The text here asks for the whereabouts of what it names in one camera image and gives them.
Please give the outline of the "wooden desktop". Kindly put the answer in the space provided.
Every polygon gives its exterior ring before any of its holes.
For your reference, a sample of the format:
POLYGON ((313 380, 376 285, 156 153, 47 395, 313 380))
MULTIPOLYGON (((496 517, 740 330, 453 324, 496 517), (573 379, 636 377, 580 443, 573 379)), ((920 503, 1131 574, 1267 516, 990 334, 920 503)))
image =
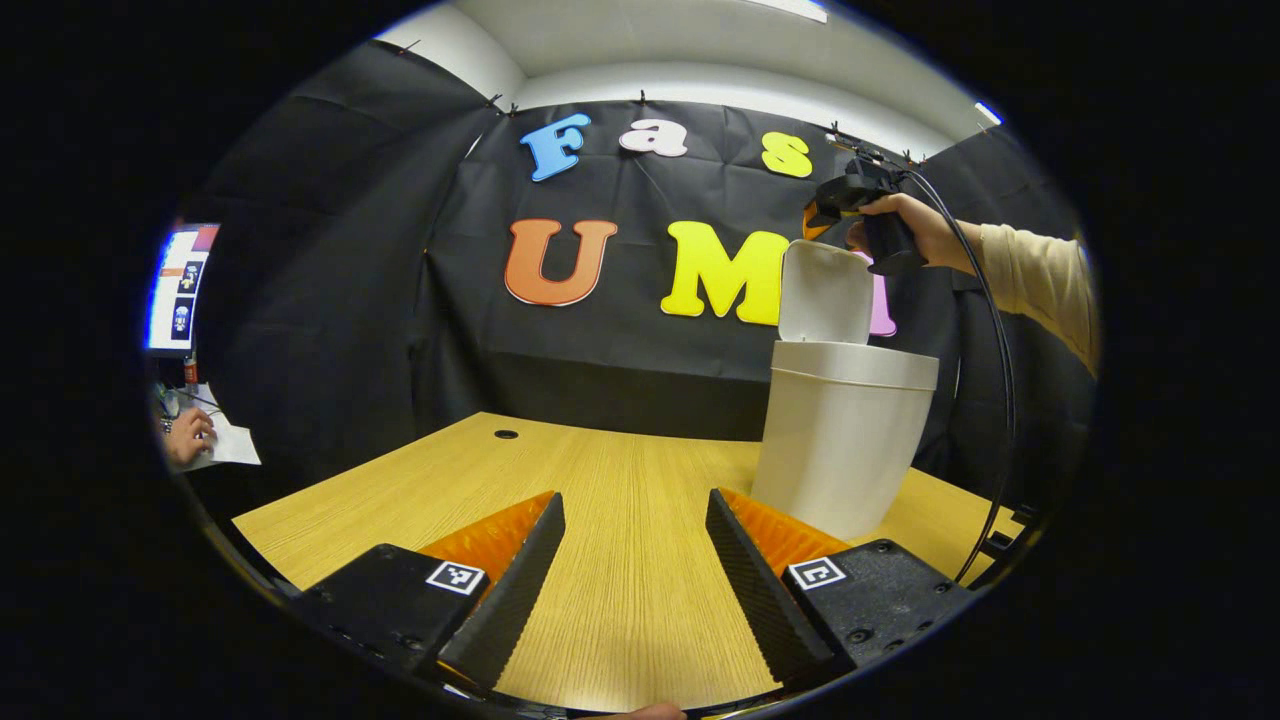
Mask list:
POLYGON ((375 544, 417 550, 556 491, 566 529, 497 691, 621 712, 774 691, 705 530, 714 488, 750 489, 755 442, 479 413, 234 518, 306 589, 375 544))

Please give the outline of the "black backdrop cloth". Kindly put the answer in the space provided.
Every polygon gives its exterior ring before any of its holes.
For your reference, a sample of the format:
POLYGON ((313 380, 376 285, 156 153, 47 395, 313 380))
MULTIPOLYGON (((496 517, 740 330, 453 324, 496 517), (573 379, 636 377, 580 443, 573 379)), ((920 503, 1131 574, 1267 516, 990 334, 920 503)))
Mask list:
POLYGON ((762 437, 764 275, 678 266, 794 240, 849 154, 818 126, 636 97, 499 113, 370 42, 257 120, 187 202, 219 232, 198 369, 279 491, 475 413, 762 437))

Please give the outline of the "ceiling light panel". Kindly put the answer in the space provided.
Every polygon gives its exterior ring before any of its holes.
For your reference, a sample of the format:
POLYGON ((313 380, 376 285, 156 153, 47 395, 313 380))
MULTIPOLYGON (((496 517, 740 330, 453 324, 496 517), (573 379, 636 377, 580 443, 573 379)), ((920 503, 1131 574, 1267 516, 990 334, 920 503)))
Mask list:
POLYGON ((755 6, 787 13, 817 23, 827 23, 829 13, 815 0, 741 0, 755 6))

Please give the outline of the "white paper sheet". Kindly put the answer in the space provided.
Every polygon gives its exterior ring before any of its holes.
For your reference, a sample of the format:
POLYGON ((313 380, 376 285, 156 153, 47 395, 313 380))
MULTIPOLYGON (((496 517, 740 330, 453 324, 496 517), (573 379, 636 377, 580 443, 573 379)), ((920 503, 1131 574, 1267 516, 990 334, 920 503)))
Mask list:
POLYGON ((255 447, 251 430, 246 427, 238 427, 230 421, 207 384, 200 384, 193 389, 186 389, 184 395, 188 397, 192 407, 201 407, 211 418, 212 428, 218 434, 212 442, 212 450, 197 455, 196 459, 186 466, 187 469, 195 470, 220 462, 233 462, 251 466, 261 465, 261 459, 255 447))

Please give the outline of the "black clamp stand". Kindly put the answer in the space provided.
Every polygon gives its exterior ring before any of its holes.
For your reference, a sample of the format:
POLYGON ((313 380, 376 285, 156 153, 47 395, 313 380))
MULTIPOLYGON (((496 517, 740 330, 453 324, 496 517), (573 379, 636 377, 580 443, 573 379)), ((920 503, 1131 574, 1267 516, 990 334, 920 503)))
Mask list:
POLYGON ((1042 515, 1043 512, 1038 507, 1028 503, 1001 509, 1001 514, 980 547, 980 556, 992 562, 1010 561, 1015 550, 1024 546, 1024 534, 1038 523, 1042 515))

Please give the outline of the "computer monitor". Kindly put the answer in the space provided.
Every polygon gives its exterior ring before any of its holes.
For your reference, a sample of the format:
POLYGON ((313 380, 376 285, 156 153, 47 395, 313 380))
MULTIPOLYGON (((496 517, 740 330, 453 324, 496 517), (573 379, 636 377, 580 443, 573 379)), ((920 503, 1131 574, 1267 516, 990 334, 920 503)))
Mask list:
POLYGON ((183 224, 168 236, 150 291, 147 354, 183 357, 193 350, 198 293, 220 229, 218 223, 183 224))

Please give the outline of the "white desktop garbage bin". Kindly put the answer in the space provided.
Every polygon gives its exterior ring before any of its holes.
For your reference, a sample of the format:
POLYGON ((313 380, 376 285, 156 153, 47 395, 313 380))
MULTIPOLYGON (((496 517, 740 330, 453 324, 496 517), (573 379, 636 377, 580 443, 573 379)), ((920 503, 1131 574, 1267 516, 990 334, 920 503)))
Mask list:
POLYGON ((783 254, 778 337, 750 497, 828 536, 876 529, 920 443, 940 360, 874 346, 869 261, 797 240, 783 254))

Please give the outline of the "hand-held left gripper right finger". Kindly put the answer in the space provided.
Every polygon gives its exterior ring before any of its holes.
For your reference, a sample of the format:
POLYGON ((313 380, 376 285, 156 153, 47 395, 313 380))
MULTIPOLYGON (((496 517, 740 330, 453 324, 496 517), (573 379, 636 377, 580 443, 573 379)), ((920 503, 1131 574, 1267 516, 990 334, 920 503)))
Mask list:
POLYGON ((786 691, 874 667, 974 597, 893 539, 849 544, 728 488, 710 491, 705 529, 786 691))

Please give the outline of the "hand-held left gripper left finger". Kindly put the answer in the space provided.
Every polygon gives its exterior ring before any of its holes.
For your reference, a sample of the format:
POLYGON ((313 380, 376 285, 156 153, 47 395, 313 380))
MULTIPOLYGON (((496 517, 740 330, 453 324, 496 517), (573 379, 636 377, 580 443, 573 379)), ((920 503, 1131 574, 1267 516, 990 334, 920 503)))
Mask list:
POLYGON ((547 491, 416 550, 375 544, 302 591, 291 611, 394 673, 493 691, 564 528, 562 495, 547 491))

